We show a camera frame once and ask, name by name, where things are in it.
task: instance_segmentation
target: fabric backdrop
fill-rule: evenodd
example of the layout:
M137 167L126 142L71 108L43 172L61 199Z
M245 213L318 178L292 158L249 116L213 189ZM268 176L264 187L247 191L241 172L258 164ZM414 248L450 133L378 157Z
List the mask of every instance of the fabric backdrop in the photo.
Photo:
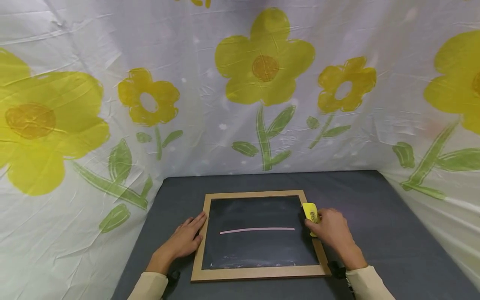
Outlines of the fabric backdrop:
M0 295L108 299L164 178L357 169L480 287L479 22L475 0L4 0Z

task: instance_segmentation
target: dark gray table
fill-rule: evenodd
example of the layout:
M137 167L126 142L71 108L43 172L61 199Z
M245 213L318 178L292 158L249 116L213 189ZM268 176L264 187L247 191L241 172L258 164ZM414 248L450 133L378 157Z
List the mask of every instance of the dark gray table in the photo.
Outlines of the dark gray table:
M163 182L112 297L124 300L152 253L185 219L198 214L206 193L304 190L318 207L348 220L363 250L397 300L478 300L480 294L376 171L169 178ZM326 249L329 259L333 255ZM276 279L190 283L193 257L176 262L180 281L169 300L352 299L344 280Z

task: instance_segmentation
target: black clamp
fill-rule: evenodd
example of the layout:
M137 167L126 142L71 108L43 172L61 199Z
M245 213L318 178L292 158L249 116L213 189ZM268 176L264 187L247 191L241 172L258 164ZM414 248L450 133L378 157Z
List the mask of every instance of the black clamp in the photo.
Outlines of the black clamp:
M165 292L163 293L163 298L166 299L168 295L170 295L175 287L177 286L177 283L180 279L180 271L173 270L167 274L167 287L165 288Z
M328 267L332 272L332 276L336 279L344 279L347 278L346 272L347 269L345 267L340 267L337 261L331 261L328 263Z

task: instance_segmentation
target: cream sleeve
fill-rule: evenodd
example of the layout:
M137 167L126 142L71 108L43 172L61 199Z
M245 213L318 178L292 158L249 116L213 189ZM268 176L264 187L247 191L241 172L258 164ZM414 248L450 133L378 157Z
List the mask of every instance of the cream sleeve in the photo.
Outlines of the cream sleeve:
M167 283L163 274L143 272L127 300L160 300Z
M374 267L347 271L347 279L352 285L357 300L395 300Z

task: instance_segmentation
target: black chalkboard surface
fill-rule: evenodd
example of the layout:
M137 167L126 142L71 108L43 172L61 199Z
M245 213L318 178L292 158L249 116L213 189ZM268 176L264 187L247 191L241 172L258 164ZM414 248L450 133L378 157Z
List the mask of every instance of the black chalkboard surface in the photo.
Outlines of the black chalkboard surface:
M203 270L319 264L297 195L212 199Z

